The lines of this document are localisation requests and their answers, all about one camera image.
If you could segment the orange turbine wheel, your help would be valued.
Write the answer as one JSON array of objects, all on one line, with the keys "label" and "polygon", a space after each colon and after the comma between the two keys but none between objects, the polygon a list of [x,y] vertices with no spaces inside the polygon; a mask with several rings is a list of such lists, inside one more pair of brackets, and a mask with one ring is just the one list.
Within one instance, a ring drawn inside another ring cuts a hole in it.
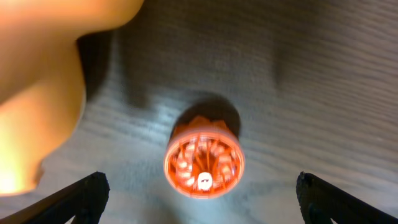
[{"label": "orange turbine wheel", "polygon": [[238,136],[225,121],[196,116],[174,128],[163,168],[178,193],[213,199],[237,186],[244,174],[245,156]]}]

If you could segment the orange toy dinosaur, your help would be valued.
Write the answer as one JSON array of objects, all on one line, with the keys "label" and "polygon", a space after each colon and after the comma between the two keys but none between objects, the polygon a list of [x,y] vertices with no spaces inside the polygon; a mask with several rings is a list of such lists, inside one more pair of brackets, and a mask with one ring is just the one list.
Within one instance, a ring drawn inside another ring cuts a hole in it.
[{"label": "orange toy dinosaur", "polygon": [[143,0],[1,2],[1,195],[34,190],[84,111],[78,38],[120,27]]}]

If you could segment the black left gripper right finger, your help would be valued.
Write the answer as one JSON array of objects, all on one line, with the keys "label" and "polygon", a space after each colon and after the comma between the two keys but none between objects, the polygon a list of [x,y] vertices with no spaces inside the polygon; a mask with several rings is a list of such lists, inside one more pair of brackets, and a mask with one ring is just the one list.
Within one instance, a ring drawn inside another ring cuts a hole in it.
[{"label": "black left gripper right finger", "polygon": [[306,172],[297,177],[296,194],[305,224],[397,224],[397,218]]}]

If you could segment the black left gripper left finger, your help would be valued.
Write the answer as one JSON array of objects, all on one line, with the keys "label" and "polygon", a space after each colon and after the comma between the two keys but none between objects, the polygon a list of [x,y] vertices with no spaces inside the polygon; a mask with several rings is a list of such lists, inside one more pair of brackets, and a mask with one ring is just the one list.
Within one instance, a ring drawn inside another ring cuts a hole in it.
[{"label": "black left gripper left finger", "polygon": [[1,224],[98,224],[109,199],[106,175],[94,172],[54,194],[1,219]]}]

